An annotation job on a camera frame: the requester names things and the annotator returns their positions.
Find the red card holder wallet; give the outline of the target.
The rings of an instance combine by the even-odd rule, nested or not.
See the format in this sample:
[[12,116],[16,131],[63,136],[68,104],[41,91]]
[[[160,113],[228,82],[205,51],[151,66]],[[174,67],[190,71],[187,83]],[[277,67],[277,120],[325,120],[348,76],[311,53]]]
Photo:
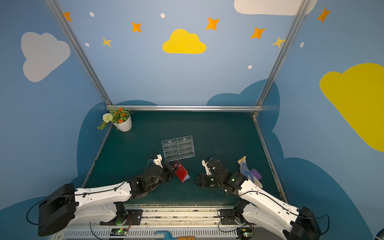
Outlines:
[[188,171],[180,162],[172,163],[171,166],[175,171],[175,175],[182,183],[185,183],[191,178]]

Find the clear acrylic card organizer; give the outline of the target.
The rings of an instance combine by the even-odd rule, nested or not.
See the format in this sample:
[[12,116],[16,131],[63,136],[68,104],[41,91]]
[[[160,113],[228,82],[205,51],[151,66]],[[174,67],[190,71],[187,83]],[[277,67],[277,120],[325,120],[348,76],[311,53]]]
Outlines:
[[193,136],[163,140],[162,147],[167,162],[178,161],[195,156]]

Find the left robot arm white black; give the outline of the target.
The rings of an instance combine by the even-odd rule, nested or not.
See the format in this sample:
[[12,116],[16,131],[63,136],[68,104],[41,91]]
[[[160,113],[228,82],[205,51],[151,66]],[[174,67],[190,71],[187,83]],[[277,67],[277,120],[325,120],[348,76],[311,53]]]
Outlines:
[[46,237],[67,226],[98,221],[122,225],[127,212],[124,203],[148,195],[174,176],[174,165],[152,165],[137,177],[98,188],[75,188],[66,184],[39,203],[38,236]]

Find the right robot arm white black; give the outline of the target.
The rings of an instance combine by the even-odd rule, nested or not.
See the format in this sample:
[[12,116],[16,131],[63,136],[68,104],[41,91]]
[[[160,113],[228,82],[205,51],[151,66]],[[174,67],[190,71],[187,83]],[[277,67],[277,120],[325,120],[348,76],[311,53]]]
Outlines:
[[219,159],[205,158],[202,166],[205,172],[195,178],[195,184],[240,198],[233,209],[237,221],[262,227],[282,240],[318,240],[324,234],[310,209],[279,200],[240,172],[230,172]]

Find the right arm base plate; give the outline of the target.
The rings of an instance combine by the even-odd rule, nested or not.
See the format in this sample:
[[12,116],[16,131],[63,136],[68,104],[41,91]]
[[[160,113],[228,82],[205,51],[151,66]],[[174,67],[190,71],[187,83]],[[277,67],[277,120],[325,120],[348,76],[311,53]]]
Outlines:
[[239,212],[234,209],[220,209],[218,210],[221,225],[240,225],[243,224],[243,217]]

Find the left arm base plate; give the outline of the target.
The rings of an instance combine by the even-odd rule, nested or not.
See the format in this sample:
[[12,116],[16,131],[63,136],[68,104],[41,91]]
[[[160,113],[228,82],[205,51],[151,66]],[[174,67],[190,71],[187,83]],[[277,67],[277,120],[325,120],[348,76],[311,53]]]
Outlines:
[[100,226],[139,226],[141,224],[142,210],[124,210],[109,222],[100,222]]

